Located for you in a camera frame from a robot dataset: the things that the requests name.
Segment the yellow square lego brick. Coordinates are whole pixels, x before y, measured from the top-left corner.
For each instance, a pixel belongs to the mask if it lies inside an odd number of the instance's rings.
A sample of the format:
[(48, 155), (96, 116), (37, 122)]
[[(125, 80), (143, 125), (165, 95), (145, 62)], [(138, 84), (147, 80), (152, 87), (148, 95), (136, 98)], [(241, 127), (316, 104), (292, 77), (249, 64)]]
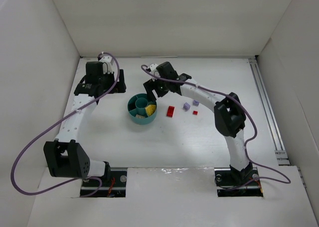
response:
[(145, 111), (148, 117), (152, 116), (154, 112), (156, 111), (156, 105), (148, 105), (145, 107)]

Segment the long yellow lego plate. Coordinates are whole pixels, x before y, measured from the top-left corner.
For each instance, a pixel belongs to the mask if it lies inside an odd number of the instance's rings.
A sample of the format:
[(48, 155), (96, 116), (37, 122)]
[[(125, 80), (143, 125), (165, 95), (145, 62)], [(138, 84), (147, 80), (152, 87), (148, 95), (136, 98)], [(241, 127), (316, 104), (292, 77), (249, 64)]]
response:
[(157, 106), (156, 105), (149, 105), (148, 106), (148, 116), (152, 116), (154, 112), (156, 111)]

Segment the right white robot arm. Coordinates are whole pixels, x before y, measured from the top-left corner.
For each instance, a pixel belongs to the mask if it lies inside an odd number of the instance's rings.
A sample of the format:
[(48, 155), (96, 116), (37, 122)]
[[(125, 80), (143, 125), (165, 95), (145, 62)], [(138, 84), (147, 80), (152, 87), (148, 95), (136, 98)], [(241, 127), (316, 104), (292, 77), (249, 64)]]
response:
[(252, 171), (252, 163), (245, 154), (244, 127), (246, 115), (240, 107), (235, 93), (228, 95), (210, 92), (192, 76), (178, 74), (170, 62), (151, 66), (142, 65), (141, 69), (152, 78), (144, 83), (148, 97), (155, 101), (169, 92), (191, 98), (214, 113), (217, 131), (225, 137), (230, 155), (230, 173), (235, 185), (242, 185)]

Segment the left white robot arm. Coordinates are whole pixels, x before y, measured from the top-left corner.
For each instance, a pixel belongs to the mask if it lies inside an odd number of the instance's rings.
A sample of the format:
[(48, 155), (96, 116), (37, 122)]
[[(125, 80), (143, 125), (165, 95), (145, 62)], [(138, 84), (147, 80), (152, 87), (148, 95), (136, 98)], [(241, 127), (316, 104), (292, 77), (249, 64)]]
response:
[(71, 116), (64, 121), (55, 139), (46, 142), (43, 148), (52, 177), (111, 179), (110, 164), (90, 159), (80, 139), (89, 117), (98, 105), (98, 98), (104, 94), (126, 91), (124, 71), (119, 69), (115, 73), (113, 68), (116, 64), (111, 56), (86, 63), (86, 74), (74, 91)]

